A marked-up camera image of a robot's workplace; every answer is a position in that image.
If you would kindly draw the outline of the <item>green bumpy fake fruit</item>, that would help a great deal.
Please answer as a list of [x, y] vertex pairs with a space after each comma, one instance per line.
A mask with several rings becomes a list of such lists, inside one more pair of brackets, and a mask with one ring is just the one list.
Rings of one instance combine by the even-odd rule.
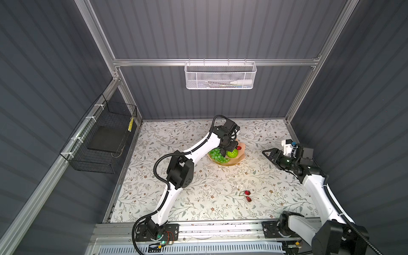
[[237, 158], [238, 154], [239, 154], [239, 151], [237, 149], [234, 149], [232, 152], [226, 151], [226, 156], [230, 159]]

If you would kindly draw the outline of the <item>green fake grape bunch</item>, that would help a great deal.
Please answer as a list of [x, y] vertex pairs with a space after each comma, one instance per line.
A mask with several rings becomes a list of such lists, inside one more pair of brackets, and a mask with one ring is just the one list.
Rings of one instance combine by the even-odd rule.
[[209, 152], [210, 158], [217, 163], [224, 164], [229, 162], [229, 158], [226, 158], [222, 154], [222, 150], [220, 148], [215, 148]]

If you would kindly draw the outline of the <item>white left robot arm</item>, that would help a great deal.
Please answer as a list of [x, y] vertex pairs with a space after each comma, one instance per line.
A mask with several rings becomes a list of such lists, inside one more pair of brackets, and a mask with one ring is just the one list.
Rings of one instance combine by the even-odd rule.
[[[153, 167], [154, 176], [165, 183], [164, 192], [155, 210], [146, 216], [144, 225], [154, 237], [159, 239], [164, 233], [172, 209], [180, 192], [193, 180], [194, 167], [205, 155], [213, 149], [233, 151], [237, 146], [237, 135], [240, 127], [227, 121], [221, 126], [212, 126], [207, 136], [184, 152], [175, 151], [159, 158]], [[162, 178], [157, 173], [159, 164], [166, 158], [170, 159], [166, 170], [167, 177]]]

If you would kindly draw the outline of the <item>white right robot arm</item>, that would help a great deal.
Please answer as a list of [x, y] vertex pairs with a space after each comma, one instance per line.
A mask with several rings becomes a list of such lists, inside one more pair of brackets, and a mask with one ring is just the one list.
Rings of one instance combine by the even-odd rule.
[[328, 175], [313, 160], [313, 149], [292, 143], [283, 147], [264, 150], [262, 154], [303, 185], [322, 225], [315, 227], [302, 214], [283, 211], [274, 230], [284, 238], [299, 236], [314, 255], [364, 255], [370, 244], [369, 234], [365, 227], [355, 224], [331, 192]]

